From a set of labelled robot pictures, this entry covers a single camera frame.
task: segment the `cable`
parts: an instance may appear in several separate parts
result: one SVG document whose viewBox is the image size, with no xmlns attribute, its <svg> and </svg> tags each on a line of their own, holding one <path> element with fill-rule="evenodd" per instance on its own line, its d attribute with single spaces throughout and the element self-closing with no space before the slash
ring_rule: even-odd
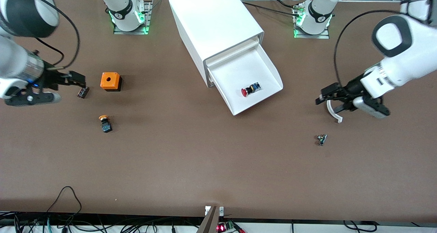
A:
<svg viewBox="0 0 437 233">
<path fill-rule="evenodd" d="M 350 220 L 350 221 L 354 225 L 355 228 L 352 228 L 352 227 L 348 226 L 346 224 L 345 220 L 343 220 L 344 226 L 346 226 L 350 230 L 356 230 L 358 233 L 360 233 L 361 231 L 364 231 L 364 232 L 375 232 L 378 229 L 378 226 L 376 225 L 376 223 L 373 224 L 373 226 L 375 226 L 375 228 L 373 230 L 364 230 L 364 229 L 358 228 L 358 226 L 356 226 L 356 223 L 354 221 L 352 221 L 352 220 Z"/>
<path fill-rule="evenodd" d="M 48 212 L 50 211 L 50 209 L 52 209 L 52 207 L 53 207 L 53 206 L 58 202 L 59 197 L 61 197 L 62 192 L 63 192 L 64 189 L 66 189 L 66 188 L 71 189 L 71 191 L 73 192 L 74 198 L 76 199 L 76 201 L 79 203 L 79 206 L 80 206 L 78 212 L 74 213 L 73 216 L 76 215 L 76 214 L 78 214 L 78 213 L 82 210 L 82 203 L 81 203 L 81 201 L 77 198 L 76 193 L 74 192 L 74 189 L 73 189 L 71 186 L 65 186 L 65 187 L 63 187 L 63 188 L 61 189 L 61 191 L 59 192 L 58 197 L 56 197 L 56 200 L 55 200 L 55 201 L 52 203 L 52 205 L 47 209 L 47 211 L 45 211 L 46 213 L 48 213 Z"/>
<path fill-rule="evenodd" d="M 39 38 L 37 38 L 37 37 L 36 37 L 36 40 L 38 40 L 38 41 L 39 41 L 40 43 L 42 43 L 43 45 L 45 45 L 45 46 L 51 48 L 52 50 L 58 52 L 58 53 L 61 55 L 61 58 L 60 58 L 57 62 L 55 62 L 55 63 L 52 64 L 53 66 L 56 66 L 57 64 L 59 64 L 59 63 L 64 59 L 64 53 L 63 53 L 62 51 L 60 51 L 59 49 L 57 49 L 57 48 L 51 46 L 50 44 L 44 42 L 43 40 L 41 40 L 41 39 L 39 39 Z"/>
<path fill-rule="evenodd" d="M 106 231 L 105 226 L 103 225 L 103 222 L 102 222 L 102 220 L 100 219 L 100 216 L 99 216 L 98 214 L 97 214 L 97 218 L 99 219 L 100 224 L 102 225 L 103 230 L 105 231 L 105 233 L 108 233 L 108 231 Z"/>
<path fill-rule="evenodd" d="M 195 225 L 195 224 L 192 224 L 192 223 L 190 223 L 189 221 L 187 221 L 187 220 L 184 220 L 184 222 L 186 222 L 186 223 L 188 223 L 189 225 L 192 225 L 192 226 L 194 226 L 194 227 L 196 227 L 196 228 L 199 228 L 197 225 Z"/>
<path fill-rule="evenodd" d="M 49 5 L 51 8 L 53 8 L 57 12 L 59 12 L 62 16 L 64 16 L 64 18 L 66 18 L 68 20 L 68 22 L 70 22 L 71 26 L 74 28 L 74 31 L 75 31 L 76 37 L 77 37 L 76 51 L 75 51 L 74 56 L 71 59 L 71 61 L 67 65 L 63 66 L 64 68 L 67 68 L 74 63 L 74 61 L 76 60 L 76 58 L 79 54 L 79 48 L 81 47 L 81 37 L 79 36 L 79 31 L 77 30 L 77 27 L 74 24 L 74 22 L 64 12 L 62 12 L 60 9 L 58 9 L 55 5 L 51 4 L 47 0 L 40 0 L 40 1 L 44 2 L 45 4 Z"/>
<path fill-rule="evenodd" d="M 258 7 L 258 8 L 261 8 L 261 9 L 266 9 L 266 10 L 269 10 L 269 11 L 272 11 L 272 12 L 277 12 L 277 13 L 282 13 L 282 14 L 286 14 L 286 15 L 291 15 L 291 16 L 294 16 L 294 17 L 299 17 L 298 14 L 294 14 L 294 13 L 287 13 L 287 12 L 283 12 L 283 11 L 279 11 L 279 10 L 269 9 L 269 8 L 266 8 L 266 7 L 258 6 L 258 5 L 255 5 L 255 4 L 252 4 L 252 3 L 248 3 L 248 2 L 243 2 L 243 1 L 242 1 L 242 3 L 244 3 L 246 5 Z"/>
<path fill-rule="evenodd" d="M 293 6 L 288 5 L 288 4 L 285 4 L 285 3 L 284 3 L 283 1 L 281 1 L 281 0 L 276 0 L 276 1 L 278 1 L 279 3 L 281 3 L 281 5 L 283 5 L 283 6 L 285 6 L 285 7 L 288 7 L 288 8 L 293 9 Z"/>
<path fill-rule="evenodd" d="M 364 15 L 368 15 L 371 13 L 392 13 L 392 14 L 400 14 L 400 15 L 406 15 L 404 13 L 398 12 L 398 11 L 394 11 L 394 10 L 384 10 L 384 9 L 379 9 L 379 10 L 371 10 L 371 11 L 367 11 L 364 12 L 362 14 L 359 14 L 357 16 L 355 16 L 355 18 L 351 19 L 351 21 L 348 22 L 348 24 L 345 25 L 345 27 L 341 30 L 340 35 L 337 38 L 337 42 L 335 43 L 335 47 L 334 47 L 334 70 L 335 70 L 335 76 L 337 77 L 337 82 L 340 84 L 340 87 L 343 87 L 340 81 L 340 76 L 338 74 L 338 68 L 337 68 L 337 48 L 338 48 L 338 43 L 340 42 L 340 38 L 343 35 L 344 31 L 346 30 L 346 28 L 355 20 L 357 20 L 358 18 L 364 16 Z M 415 18 L 415 17 L 411 17 L 416 21 L 421 22 L 421 20 Z"/>
<path fill-rule="evenodd" d="M 150 9 L 150 10 L 148 10 L 148 11 L 145 11 L 144 13 L 146 14 L 146 13 L 150 13 L 160 2 L 161 2 L 162 0 L 159 0 L 155 5 L 153 5 L 153 7 Z"/>
</svg>

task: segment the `small black component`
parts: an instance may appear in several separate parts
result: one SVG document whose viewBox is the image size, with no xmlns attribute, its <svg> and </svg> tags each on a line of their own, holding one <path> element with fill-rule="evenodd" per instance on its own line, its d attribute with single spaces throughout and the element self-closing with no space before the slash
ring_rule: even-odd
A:
<svg viewBox="0 0 437 233">
<path fill-rule="evenodd" d="M 325 144 L 326 138 L 328 137 L 328 135 L 323 134 L 323 135 L 319 135 L 317 136 L 317 140 L 319 140 L 319 146 L 323 146 L 323 144 Z"/>
<path fill-rule="evenodd" d="M 77 97 L 84 99 L 86 95 L 88 94 L 89 87 L 81 88 L 81 91 L 77 94 Z"/>
<path fill-rule="evenodd" d="M 112 131 L 112 125 L 109 122 L 108 116 L 106 115 L 102 115 L 100 116 L 100 121 L 102 122 L 102 124 L 100 125 L 102 127 L 102 130 L 104 133 L 108 133 Z"/>
</svg>

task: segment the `white plastic piece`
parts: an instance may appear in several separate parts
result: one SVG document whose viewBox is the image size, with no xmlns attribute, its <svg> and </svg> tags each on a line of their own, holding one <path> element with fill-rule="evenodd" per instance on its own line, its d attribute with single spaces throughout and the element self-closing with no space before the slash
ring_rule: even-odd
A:
<svg viewBox="0 0 437 233">
<path fill-rule="evenodd" d="M 364 112 L 366 112 L 366 113 L 368 113 L 368 114 L 370 114 L 370 115 L 372 115 L 372 116 L 374 116 L 374 117 L 376 117 L 378 119 L 382 119 L 382 118 L 387 117 L 386 115 L 383 115 L 382 113 L 376 111 L 375 109 L 373 109 L 370 106 L 368 106 L 367 104 L 365 104 L 365 102 L 363 101 L 363 97 L 362 96 L 355 98 L 352 101 L 352 103 L 354 104 L 354 106 L 356 108 L 359 108 L 362 111 L 364 111 Z"/>
<path fill-rule="evenodd" d="M 392 50 L 402 43 L 401 32 L 393 24 L 385 24 L 376 31 L 378 42 L 387 50 Z"/>
<path fill-rule="evenodd" d="M 207 87 L 236 115 L 283 89 L 261 47 L 264 31 L 240 0 L 169 0 L 179 34 Z M 244 97 L 241 89 L 259 82 Z"/>
<path fill-rule="evenodd" d="M 208 214 L 209 209 L 211 209 L 211 206 L 205 206 L 205 216 L 206 214 Z M 220 217 L 223 217 L 225 215 L 225 208 L 224 207 L 218 207 L 218 209 L 220 210 Z"/>
<path fill-rule="evenodd" d="M 408 13 L 420 20 L 426 20 L 428 18 L 428 10 L 430 8 L 431 6 L 429 5 L 428 0 L 401 4 L 401 12 Z"/>
<path fill-rule="evenodd" d="M 50 4 L 55 4 L 53 0 L 46 0 Z M 35 0 L 35 7 L 38 11 L 41 18 L 47 22 L 50 26 L 58 26 L 59 25 L 59 14 L 58 12 L 47 5 L 46 3 L 42 2 L 41 0 Z"/>
<path fill-rule="evenodd" d="M 28 83 L 21 79 L 2 79 L 0 78 L 0 98 L 2 99 L 10 99 L 11 96 L 6 96 L 6 92 L 11 87 L 17 87 L 20 89 L 26 88 Z"/>
<path fill-rule="evenodd" d="M 392 91 L 395 87 L 381 74 L 381 67 L 379 64 L 367 69 L 364 77 L 360 80 L 372 98 L 378 98 L 385 93 Z"/>
<path fill-rule="evenodd" d="M 340 124 L 341 122 L 343 122 L 343 117 L 340 116 L 340 115 L 338 115 L 337 113 L 335 113 L 335 112 L 334 112 L 334 109 L 332 109 L 332 106 L 331 106 L 331 100 L 327 100 L 327 101 L 326 101 L 326 107 L 328 108 L 329 113 L 330 113 L 334 118 L 337 119 L 337 123 Z"/>
<path fill-rule="evenodd" d="M 26 68 L 28 53 L 14 41 L 0 37 L 0 77 L 20 74 Z"/>
</svg>

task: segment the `brown table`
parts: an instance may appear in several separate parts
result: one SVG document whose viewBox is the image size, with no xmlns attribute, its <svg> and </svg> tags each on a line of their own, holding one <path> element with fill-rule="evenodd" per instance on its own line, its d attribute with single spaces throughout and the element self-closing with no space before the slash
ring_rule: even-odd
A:
<svg viewBox="0 0 437 233">
<path fill-rule="evenodd" d="M 215 204 L 244 218 L 437 222 L 436 73 L 386 94 L 392 115 L 384 120 L 356 111 L 337 124 L 314 104 L 335 81 L 333 48 L 343 26 L 398 4 L 339 3 L 329 40 L 294 39 L 289 16 L 248 7 L 284 89 L 237 116 L 203 83 L 168 0 L 154 9 L 147 36 L 112 35 L 102 0 L 56 4 L 81 32 L 71 69 L 86 75 L 91 91 L 79 99 L 78 87 L 61 87 L 59 104 L 0 104 L 1 210 L 45 211 L 71 185 L 84 213 L 202 216 Z M 384 15 L 362 17 L 345 32 L 343 81 L 381 60 L 370 34 Z M 17 41 L 48 62 L 58 59 L 34 39 Z M 46 41 L 66 61 L 74 52 L 65 20 Z M 122 75 L 121 92 L 99 87 L 104 71 Z M 109 134 L 100 129 L 103 114 L 114 126 Z M 328 140 L 319 147 L 315 136 L 323 133 Z M 77 210 L 71 193 L 53 210 Z"/>
</svg>

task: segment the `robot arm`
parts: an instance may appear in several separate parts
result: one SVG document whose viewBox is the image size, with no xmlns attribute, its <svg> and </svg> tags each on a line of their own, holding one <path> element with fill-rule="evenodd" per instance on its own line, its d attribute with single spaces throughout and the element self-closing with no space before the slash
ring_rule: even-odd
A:
<svg viewBox="0 0 437 233">
<path fill-rule="evenodd" d="M 122 31 L 144 23 L 144 1 L 104 0 L 113 22 Z M 61 73 L 37 53 L 17 45 L 13 37 L 48 37 L 59 24 L 55 9 L 41 0 L 0 0 L 0 98 L 7 105 L 26 106 L 59 102 L 58 85 L 85 87 L 85 76 Z"/>
<path fill-rule="evenodd" d="M 437 29 L 428 26 L 432 0 L 404 0 L 405 15 L 393 15 L 379 22 L 372 34 L 376 48 L 384 54 L 376 65 L 342 87 L 334 83 L 321 90 L 316 104 L 328 101 L 329 112 L 341 122 L 337 113 L 361 109 L 377 118 L 390 111 L 382 96 L 407 82 L 421 78 L 437 69 Z M 332 109 L 331 100 L 342 105 Z"/>
</svg>

